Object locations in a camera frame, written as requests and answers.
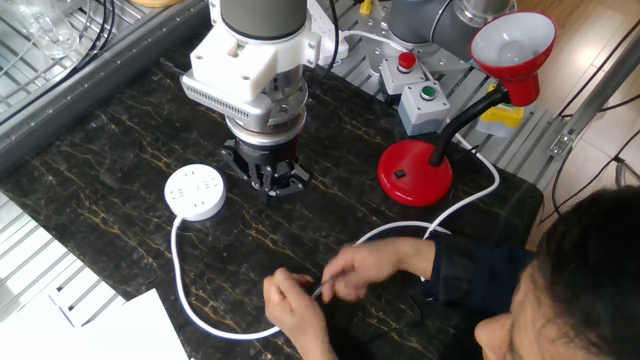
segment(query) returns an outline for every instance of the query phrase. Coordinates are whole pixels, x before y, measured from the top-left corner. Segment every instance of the red lamp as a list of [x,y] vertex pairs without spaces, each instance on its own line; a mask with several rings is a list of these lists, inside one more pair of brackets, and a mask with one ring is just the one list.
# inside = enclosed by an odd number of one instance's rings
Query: red lamp
[[435,146],[419,140],[390,146],[378,163],[382,189],[407,206],[430,206],[442,200],[453,183],[445,157],[453,137],[494,106],[531,105],[540,95],[537,72],[549,58],[555,38],[553,21],[535,12],[507,14],[480,29],[471,42],[471,56],[500,81],[499,86],[451,120]]
[[540,95],[538,70],[555,41],[553,20],[536,12],[517,12],[480,29],[471,41],[471,57],[507,88],[512,105],[523,107]]

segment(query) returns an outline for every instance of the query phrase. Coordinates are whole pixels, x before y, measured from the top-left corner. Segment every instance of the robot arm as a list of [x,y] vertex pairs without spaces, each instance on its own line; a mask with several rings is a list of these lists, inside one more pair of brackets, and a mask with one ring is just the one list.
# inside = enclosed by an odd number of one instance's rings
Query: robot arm
[[432,42],[469,61],[469,46],[478,30],[515,9],[515,0],[394,0],[389,28],[402,41]]
[[187,95],[225,115],[236,139],[222,155],[266,202],[303,190],[295,138],[306,121],[303,65],[315,66],[320,35],[306,0],[210,0],[211,32],[181,78]]

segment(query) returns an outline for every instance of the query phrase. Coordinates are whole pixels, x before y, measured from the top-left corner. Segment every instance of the black lamp neck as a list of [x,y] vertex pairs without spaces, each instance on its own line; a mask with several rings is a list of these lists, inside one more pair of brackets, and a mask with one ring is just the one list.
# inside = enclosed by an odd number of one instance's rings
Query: black lamp neck
[[502,84],[498,83],[498,86],[496,86],[495,89],[489,91],[482,99],[476,101],[473,105],[469,106],[463,112],[458,114],[458,116],[453,118],[453,120],[451,120],[444,129],[442,129],[440,136],[438,136],[438,140],[435,144],[435,150],[429,159],[431,166],[438,167],[442,164],[449,144],[460,130],[492,107],[503,103],[508,104],[510,102],[511,100],[509,99],[507,89],[502,86]]

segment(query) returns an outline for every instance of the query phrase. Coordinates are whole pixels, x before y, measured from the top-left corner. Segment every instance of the black hair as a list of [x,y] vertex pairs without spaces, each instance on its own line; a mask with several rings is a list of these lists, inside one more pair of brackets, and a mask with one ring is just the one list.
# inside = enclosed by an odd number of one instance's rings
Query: black hair
[[580,201],[539,253],[541,284],[570,340],[603,358],[640,359],[640,188]]

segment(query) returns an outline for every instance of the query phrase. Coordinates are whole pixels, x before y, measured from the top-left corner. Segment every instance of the sleeve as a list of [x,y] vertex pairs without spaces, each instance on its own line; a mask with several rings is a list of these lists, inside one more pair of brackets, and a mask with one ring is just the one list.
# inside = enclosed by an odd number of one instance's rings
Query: sleeve
[[516,245],[496,247],[438,233],[430,281],[422,283],[428,299],[465,305],[491,313],[508,312],[520,273],[535,254]]

